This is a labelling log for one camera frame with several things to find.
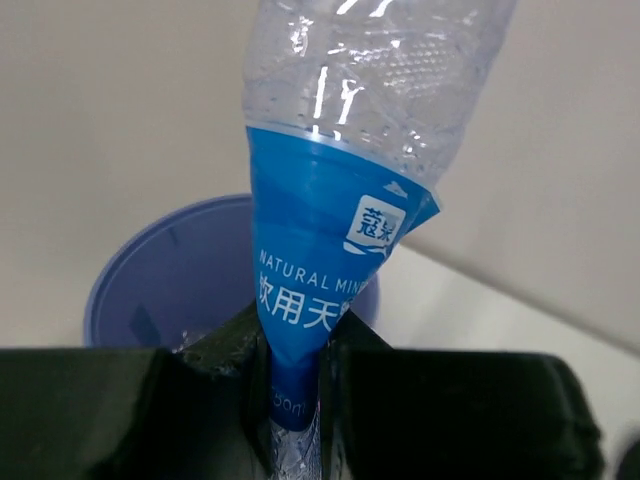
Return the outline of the blue label water bottle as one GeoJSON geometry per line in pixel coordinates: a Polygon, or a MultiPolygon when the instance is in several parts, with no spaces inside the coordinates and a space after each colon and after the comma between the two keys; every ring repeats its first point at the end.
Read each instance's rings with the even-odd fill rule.
{"type": "Polygon", "coordinates": [[[511,1],[263,1],[244,63],[257,314],[278,479],[321,476],[319,354],[437,215],[511,1]]]}

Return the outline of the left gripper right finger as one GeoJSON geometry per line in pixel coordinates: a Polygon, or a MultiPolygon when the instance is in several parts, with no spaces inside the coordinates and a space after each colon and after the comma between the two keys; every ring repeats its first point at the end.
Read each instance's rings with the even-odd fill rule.
{"type": "Polygon", "coordinates": [[[326,479],[600,479],[601,432],[561,358],[388,345],[355,314],[321,356],[326,479]]]}

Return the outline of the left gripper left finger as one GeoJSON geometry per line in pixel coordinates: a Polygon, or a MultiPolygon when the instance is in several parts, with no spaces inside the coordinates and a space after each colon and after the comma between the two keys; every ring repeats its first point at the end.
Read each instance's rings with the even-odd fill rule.
{"type": "Polygon", "coordinates": [[[254,306],[185,350],[5,348],[5,479],[265,479],[254,306]]]}

